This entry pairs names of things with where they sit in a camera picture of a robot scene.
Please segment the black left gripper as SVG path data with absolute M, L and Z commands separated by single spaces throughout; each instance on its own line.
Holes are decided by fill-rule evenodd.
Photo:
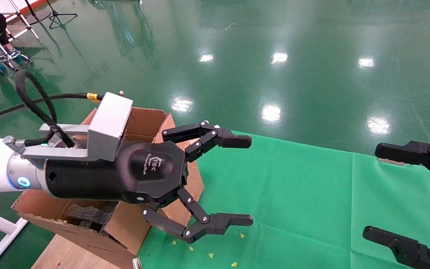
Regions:
M 188 244 L 207 234 L 223 235 L 232 225 L 253 224 L 248 214 L 208 215 L 184 188 L 187 162 L 194 162 L 215 146 L 249 148 L 251 136 L 235 135 L 230 129 L 202 121 L 163 130 L 162 138 L 166 142 L 124 142 L 114 161 L 48 160 L 48 191 L 58 198 L 150 203 L 142 211 L 146 222 Z M 196 141 L 185 152 L 176 145 L 193 139 Z M 177 199 L 196 220 L 192 225 L 181 225 L 157 213 L 160 206 Z

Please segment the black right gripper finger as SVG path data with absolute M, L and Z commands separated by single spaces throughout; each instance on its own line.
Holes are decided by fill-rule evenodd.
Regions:
M 430 269 L 430 248 L 417 240 L 366 226 L 363 238 L 389 248 L 396 261 L 413 269 Z
M 430 171 L 430 143 L 410 141 L 406 145 L 380 143 L 376 146 L 375 156 L 385 160 L 423 165 Z

